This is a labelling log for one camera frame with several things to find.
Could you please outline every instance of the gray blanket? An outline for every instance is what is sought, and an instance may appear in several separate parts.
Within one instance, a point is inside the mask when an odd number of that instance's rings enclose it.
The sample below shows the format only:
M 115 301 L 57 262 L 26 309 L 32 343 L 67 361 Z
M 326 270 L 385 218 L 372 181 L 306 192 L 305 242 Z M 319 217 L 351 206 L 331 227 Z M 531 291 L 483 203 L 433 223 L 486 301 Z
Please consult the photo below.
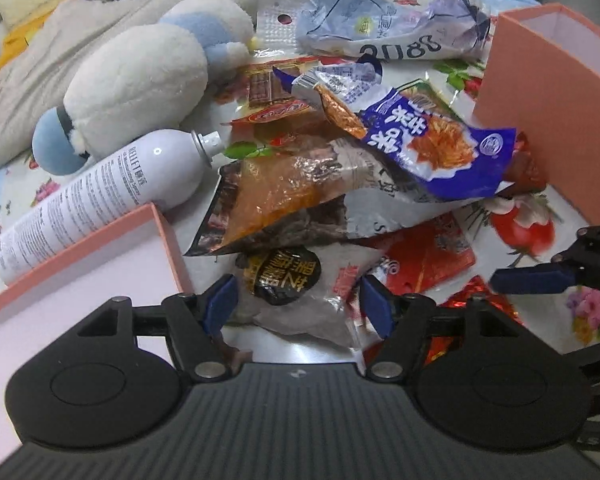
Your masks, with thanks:
M 135 25 L 155 23 L 180 0 L 63 2 L 28 49 L 0 71 L 0 167 L 30 148 L 40 115 L 62 102 L 82 60 Z M 252 17 L 258 0 L 235 0 Z

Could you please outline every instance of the blue plastic wrapper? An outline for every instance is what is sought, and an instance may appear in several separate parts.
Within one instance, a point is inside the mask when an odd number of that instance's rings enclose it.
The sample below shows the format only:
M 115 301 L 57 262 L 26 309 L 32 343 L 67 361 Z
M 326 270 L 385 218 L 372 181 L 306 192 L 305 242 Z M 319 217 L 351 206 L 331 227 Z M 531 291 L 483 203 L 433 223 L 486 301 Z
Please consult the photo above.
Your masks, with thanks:
M 495 195 L 513 154 L 515 128 L 473 128 L 425 111 L 377 81 L 309 71 L 297 78 L 277 71 L 283 87 L 337 126 L 408 171 L 445 200 Z
M 421 110 L 395 89 L 359 117 L 364 144 L 413 173 L 431 194 L 453 200 L 493 196 L 516 140 L 515 128 L 472 128 Z

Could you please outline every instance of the open cardboard box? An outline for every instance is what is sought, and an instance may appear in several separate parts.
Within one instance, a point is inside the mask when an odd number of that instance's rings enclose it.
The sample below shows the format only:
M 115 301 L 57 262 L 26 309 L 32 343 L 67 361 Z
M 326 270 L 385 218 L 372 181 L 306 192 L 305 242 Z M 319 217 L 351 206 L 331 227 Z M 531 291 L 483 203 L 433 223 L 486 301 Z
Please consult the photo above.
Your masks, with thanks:
M 498 17 L 474 115 L 524 131 L 551 184 L 600 224 L 600 28 L 559 4 Z
M 4 406 L 13 373 L 113 296 L 160 304 L 192 292 L 171 227 L 153 204 L 142 206 L 64 250 L 0 294 L 0 462 L 20 445 Z M 164 338 L 138 346 L 168 362 Z

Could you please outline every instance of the plastic food packaging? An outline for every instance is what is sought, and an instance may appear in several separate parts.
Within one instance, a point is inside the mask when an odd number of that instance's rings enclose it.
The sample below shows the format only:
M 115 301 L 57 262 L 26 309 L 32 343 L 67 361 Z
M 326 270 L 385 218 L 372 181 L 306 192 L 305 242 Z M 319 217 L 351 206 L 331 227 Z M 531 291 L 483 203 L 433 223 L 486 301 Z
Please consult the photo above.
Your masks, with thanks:
M 448 200 L 493 196 L 515 146 L 515 128 L 480 129 L 430 112 L 394 88 L 316 70 L 296 78 L 274 70 L 328 120 Z
M 384 251 L 369 273 L 397 296 L 423 293 L 475 263 L 474 251 L 453 213 L 362 244 Z
M 424 12 L 387 0 L 309 0 L 296 25 L 307 52 L 385 59 L 478 57 L 490 29 L 481 0 L 432 0 Z
M 332 243 L 397 231 L 472 202 L 445 202 L 327 121 L 267 156 L 223 166 L 187 256 Z
M 233 322 L 283 335 L 310 334 L 359 348 L 346 297 L 382 251 L 352 244 L 240 254 L 240 302 Z
M 279 78 L 272 71 L 273 67 L 294 76 L 313 68 L 319 72 L 334 73 L 355 80 L 380 82 L 382 79 L 382 66 L 371 56 L 363 56 L 358 62 L 341 61 L 336 57 L 306 56 L 245 67 L 229 85 L 228 91 L 220 96 L 223 103 L 237 101 L 237 117 L 231 121 L 231 125 L 270 123 L 313 111 L 306 102 L 293 97 L 282 88 Z
M 460 117 L 438 96 L 428 81 L 412 81 L 400 94 L 422 110 L 462 121 Z M 511 197 L 520 194 L 544 191 L 546 175 L 538 168 L 529 140 L 524 132 L 516 134 L 511 161 L 502 175 L 503 182 L 511 185 L 498 192 L 498 196 Z
M 481 276 L 472 277 L 462 290 L 456 292 L 440 306 L 444 306 L 447 308 L 464 308 L 466 306 L 467 300 L 469 300 L 469 298 L 472 297 L 472 295 L 474 294 L 484 294 L 487 301 L 489 301 L 493 306 L 503 311 L 511 319 L 519 323 L 521 322 L 520 318 L 518 317 L 518 313 L 509 303 L 507 298 L 505 296 L 502 296 L 501 294 L 495 294 L 494 292 L 492 292 Z M 439 357 L 442 357 L 454 348 L 458 348 L 461 344 L 462 337 L 460 336 L 432 337 L 431 345 L 429 347 L 429 353 L 427 354 L 425 360 L 425 365 L 429 364 L 432 361 L 435 361 Z M 381 347 L 382 342 L 379 342 L 365 349 L 365 351 L 363 352 L 365 362 L 371 362 L 378 355 L 378 352 Z

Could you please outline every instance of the blue plush head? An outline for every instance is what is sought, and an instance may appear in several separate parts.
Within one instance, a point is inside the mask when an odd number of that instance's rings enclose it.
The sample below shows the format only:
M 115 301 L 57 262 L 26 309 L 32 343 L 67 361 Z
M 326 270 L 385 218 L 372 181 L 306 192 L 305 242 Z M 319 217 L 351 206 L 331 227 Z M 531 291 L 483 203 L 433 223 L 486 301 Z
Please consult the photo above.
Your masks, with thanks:
M 249 59 L 251 18 L 231 0 L 183 0 L 160 19 L 188 30 L 205 51 L 209 80 Z
M 54 175 L 75 173 L 84 166 L 88 155 L 75 153 L 69 140 L 71 119 L 64 108 L 51 108 L 42 114 L 33 132 L 33 157 Z

